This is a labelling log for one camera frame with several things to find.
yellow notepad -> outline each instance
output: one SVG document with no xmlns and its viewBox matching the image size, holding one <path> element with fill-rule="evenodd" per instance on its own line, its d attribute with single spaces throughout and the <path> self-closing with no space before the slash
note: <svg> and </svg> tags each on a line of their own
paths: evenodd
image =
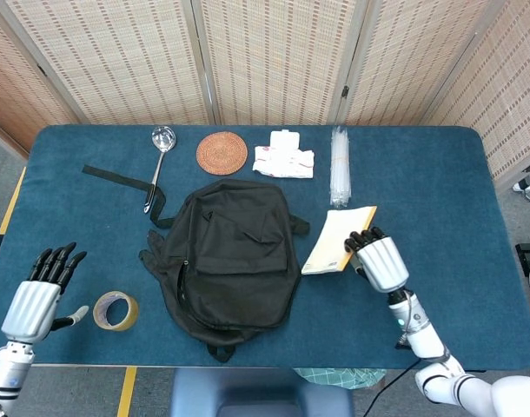
<svg viewBox="0 0 530 417">
<path fill-rule="evenodd" d="M 303 275 L 344 270 L 352 254 L 344 250 L 350 232 L 360 233 L 371 224 L 377 206 L 352 210 L 329 210 L 319 239 L 301 269 Z"/>
</svg>

black backpack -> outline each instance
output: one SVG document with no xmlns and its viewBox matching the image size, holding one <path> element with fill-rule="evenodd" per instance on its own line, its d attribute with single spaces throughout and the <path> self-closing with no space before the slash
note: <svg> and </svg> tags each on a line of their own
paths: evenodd
<svg viewBox="0 0 530 417">
<path fill-rule="evenodd" d="M 287 319 L 301 272 L 292 234 L 308 231 L 278 187 L 220 180 L 186 198 L 166 239 L 149 231 L 140 258 L 176 323 L 226 362 Z"/>
</svg>

black cable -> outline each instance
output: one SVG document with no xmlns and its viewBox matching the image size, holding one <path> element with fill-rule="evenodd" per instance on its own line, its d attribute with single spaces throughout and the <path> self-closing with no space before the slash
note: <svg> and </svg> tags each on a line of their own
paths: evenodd
<svg viewBox="0 0 530 417">
<path fill-rule="evenodd" d="M 398 375 L 396 378 L 394 378 L 392 381 L 390 381 L 386 387 L 384 387 L 381 391 L 379 391 L 379 393 L 375 396 L 375 398 L 373 398 L 373 400 L 371 401 L 371 404 L 369 404 L 369 407 L 368 407 L 368 410 L 365 412 L 365 414 L 363 415 L 363 417 L 367 417 L 367 415 L 369 414 L 369 412 L 371 411 L 371 408 L 373 408 L 373 405 L 375 404 L 375 402 L 377 401 L 377 399 L 379 398 L 379 396 L 381 394 L 383 394 L 385 392 L 385 390 L 387 388 L 389 388 L 390 386 L 392 386 L 395 382 L 397 382 L 401 377 L 403 377 L 405 374 L 407 374 L 407 372 L 412 369 L 413 367 L 415 367 L 416 365 L 418 365 L 419 363 L 421 362 L 421 359 L 418 359 L 416 362 L 414 362 L 412 365 L 410 365 L 409 367 L 407 367 L 404 371 L 402 371 L 402 373 L 400 375 Z"/>
</svg>

blue tablecloth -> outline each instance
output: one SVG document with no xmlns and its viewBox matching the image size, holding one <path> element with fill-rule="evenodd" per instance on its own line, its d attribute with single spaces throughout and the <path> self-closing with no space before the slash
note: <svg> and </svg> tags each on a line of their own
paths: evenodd
<svg viewBox="0 0 530 417">
<path fill-rule="evenodd" d="M 307 259 L 329 207 L 328 126 L 298 126 L 301 149 L 315 152 L 315 178 L 274 179 L 251 170 L 254 146 L 275 127 L 173 126 L 178 144 L 165 157 L 160 186 L 173 215 L 186 195 L 218 178 L 195 161 L 207 134 L 231 130 L 248 145 L 234 178 L 280 186 L 290 210 L 311 223 L 296 237 Z M 36 139 L 0 252 L 0 326 L 12 296 L 47 247 L 77 242 L 87 258 L 59 307 L 69 314 L 100 295 L 135 297 L 129 331 L 101 330 L 91 316 L 50 334 L 37 362 L 196 366 L 218 364 L 169 317 L 156 279 L 137 254 L 153 228 L 145 193 L 82 173 L 84 164 L 149 181 L 157 150 L 151 126 L 54 126 Z M 352 127 L 349 208 L 377 205 L 374 223 L 393 236 L 441 338 L 466 368 L 530 366 L 530 314 L 514 265 L 479 136 L 459 127 Z M 305 276 L 282 327 L 241 345 L 228 363 L 244 367 L 389 367 L 413 362 L 394 349 L 400 330 L 384 295 L 352 272 Z M 0 346 L 5 343 L 0 332 Z"/>
</svg>

woven coaster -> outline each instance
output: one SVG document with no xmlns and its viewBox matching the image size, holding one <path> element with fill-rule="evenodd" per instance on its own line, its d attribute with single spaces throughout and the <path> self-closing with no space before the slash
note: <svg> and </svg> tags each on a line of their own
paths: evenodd
<svg viewBox="0 0 530 417">
<path fill-rule="evenodd" d="M 197 147 L 197 163 L 213 175 L 230 175 L 248 158 L 246 143 L 236 133 L 217 132 L 206 136 Z"/>
</svg>

